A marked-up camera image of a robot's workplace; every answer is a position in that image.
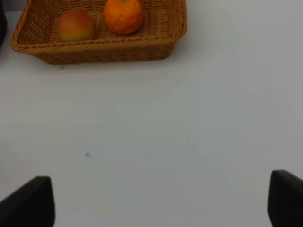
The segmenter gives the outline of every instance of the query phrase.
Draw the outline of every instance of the basket rim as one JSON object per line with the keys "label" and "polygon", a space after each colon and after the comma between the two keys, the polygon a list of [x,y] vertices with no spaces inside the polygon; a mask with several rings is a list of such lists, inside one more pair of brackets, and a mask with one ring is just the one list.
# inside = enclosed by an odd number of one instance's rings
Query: basket rim
{"label": "basket rim", "polygon": [[123,42],[117,40],[86,40],[79,42],[59,42],[52,44],[34,44],[26,45],[19,44],[19,36],[26,23],[27,17],[31,8],[33,7],[33,2],[35,0],[27,0],[24,9],[22,10],[21,16],[16,24],[15,31],[13,33],[10,45],[12,49],[19,53],[26,54],[44,54],[44,53],[67,53],[67,52],[79,52],[79,51],[102,51],[102,50],[119,50],[125,48],[127,43],[127,48],[144,48],[148,46],[159,46],[175,43],[181,37],[183,37],[187,31],[187,7],[186,0],[179,0],[182,8],[182,18],[179,23],[179,27],[175,33],[164,35],[164,36],[154,36],[150,38],[146,37],[127,37]]}

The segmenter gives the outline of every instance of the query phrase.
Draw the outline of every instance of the mandarin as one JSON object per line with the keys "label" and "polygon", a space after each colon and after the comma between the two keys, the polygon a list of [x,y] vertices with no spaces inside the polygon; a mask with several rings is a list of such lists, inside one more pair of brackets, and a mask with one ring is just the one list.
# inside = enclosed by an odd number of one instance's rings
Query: mandarin
{"label": "mandarin", "polygon": [[121,35],[134,33],[144,20],[141,0],[107,0],[104,18],[111,31]]}

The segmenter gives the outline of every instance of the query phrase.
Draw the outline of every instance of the white table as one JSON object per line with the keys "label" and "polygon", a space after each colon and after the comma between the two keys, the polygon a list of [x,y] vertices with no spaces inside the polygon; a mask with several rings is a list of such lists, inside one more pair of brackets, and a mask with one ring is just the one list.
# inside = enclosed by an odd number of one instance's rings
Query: white table
{"label": "white table", "polygon": [[0,199],[49,175],[57,227],[270,226],[271,171],[303,177],[303,1],[187,7],[166,60],[64,67],[13,52],[7,14]]}

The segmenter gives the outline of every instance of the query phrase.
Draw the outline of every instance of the wicker basket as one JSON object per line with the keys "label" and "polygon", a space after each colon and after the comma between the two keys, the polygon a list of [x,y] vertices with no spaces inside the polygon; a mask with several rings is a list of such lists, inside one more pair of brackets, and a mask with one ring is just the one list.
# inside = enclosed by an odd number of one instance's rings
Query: wicker basket
{"label": "wicker basket", "polygon": [[0,0],[0,47],[2,46],[7,31],[7,22],[3,9],[3,2]]}
{"label": "wicker basket", "polygon": [[[107,28],[106,0],[27,0],[11,39],[12,48],[49,64],[144,61],[168,57],[187,30],[185,0],[142,0],[145,20],[136,34],[116,35]],[[60,41],[56,22],[69,8],[82,8],[94,19],[93,40]]]}

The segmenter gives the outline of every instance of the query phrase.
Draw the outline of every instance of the tabletop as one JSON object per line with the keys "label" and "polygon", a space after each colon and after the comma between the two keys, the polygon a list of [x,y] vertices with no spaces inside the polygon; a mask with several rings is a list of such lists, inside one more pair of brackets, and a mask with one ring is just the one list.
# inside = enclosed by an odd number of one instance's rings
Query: tabletop
{"label": "tabletop", "polygon": [[303,1],[187,0],[161,61],[54,66],[0,50],[0,199],[53,181],[57,227],[269,227],[303,176]]}

